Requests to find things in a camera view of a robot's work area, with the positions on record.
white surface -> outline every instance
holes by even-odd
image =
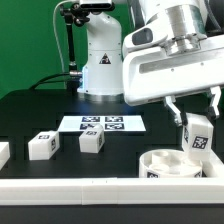
[[[187,113],[188,124],[183,126],[182,148],[187,157],[196,160],[209,160],[213,126],[202,115]]]
[[[79,137],[80,151],[87,153],[98,153],[104,142],[105,137],[102,126],[98,128],[88,128]]]
[[[28,143],[30,160],[48,160],[59,149],[57,131],[40,132]]]
[[[224,36],[208,38],[200,41],[200,51],[172,58],[167,57],[160,47],[128,54],[123,63],[126,103],[140,105],[162,100],[166,96],[190,95],[207,91],[210,87],[223,86],[223,40]],[[206,52],[209,52],[210,58],[203,57]],[[197,62],[189,63],[192,57],[197,58]],[[176,60],[181,64],[174,66]],[[160,62],[163,66],[167,63],[164,69],[160,69]]]
[[[101,124],[104,131],[145,131],[141,116],[64,116],[58,128],[59,132],[79,132]]]
[[[10,158],[9,143],[0,142],[0,170]]]
[[[117,184],[116,178],[84,179],[82,204],[117,204]]]

green wall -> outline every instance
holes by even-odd
[[[60,73],[61,64],[52,17],[58,0],[0,0],[0,98],[8,92],[28,89],[46,76]],[[123,37],[130,32],[128,9],[117,5],[110,13],[121,22]],[[63,18],[57,14],[57,29],[65,61],[67,37]],[[87,60],[85,28],[74,29],[77,64]],[[63,83],[40,88],[64,88]]]

cube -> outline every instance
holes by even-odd
[[[213,125],[202,115],[187,113],[188,124],[183,126],[182,148],[193,160],[209,160]]]
[[[30,160],[48,160],[59,149],[59,132],[40,132],[29,143]]]
[[[0,142],[0,170],[10,158],[9,143]]]
[[[104,142],[104,130],[101,125],[88,128],[79,137],[80,151],[85,153],[98,153]]]

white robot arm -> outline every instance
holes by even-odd
[[[138,105],[164,100],[180,126],[175,97],[209,92],[210,111],[218,117],[219,86],[224,84],[224,36],[207,38],[202,4],[197,0],[139,3],[145,26],[128,35],[123,44],[125,101]]]

black tabletop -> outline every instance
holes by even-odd
[[[206,114],[209,101],[204,94],[200,94],[178,98],[176,105],[183,112]],[[57,130],[66,115],[141,115],[146,131],[105,132],[105,144],[98,154],[80,152],[78,138],[81,132],[60,133],[61,146],[50,160],[30,161],[28,142],[41,131]],[[221,111],[220,119],[213,121],[212,144],[221,159],[224,158],[223,122]],[[80,100],[65,90],[14,91],[0,100],[0,141],[9,141],[11,154],[8,163],[0,171],[0,178],[138,177],[141,154],[161,148],[181,150],[181,137],[182,128],[176,127],[172,115],[162,102],[130,107],[124,102],[94,103]],[[203,219],[204,223],[214,223],[206,221],[212,221],[214,214],[224,217],[222,209],[222,205],[1,207],[0,216],[5,214],[6,220],[11,220],[5,223],[13,223],[16,216],[9,218],[7,212],[18,211],[17,218],[24,221],[21,214],[29,211],[33,213],[33,223],[38,223],[39,215],[49,218],[48,215],[53,211],[60,211],[63,217],[70,217],[71,220],[76,215],[81,223],[91,219],[94,220],[92,223],[145,223],[150,218],[157,220],[155,223],[171,223],[171,220],[172,223],[192,223],[197,217],[199,223]],[[191,214],[188,219],[183,218],[186,212]],[[61,223],[59,220],[63,220],[62,216],[59,218],[58,214],[57,219],[51,218],[54,223]]]

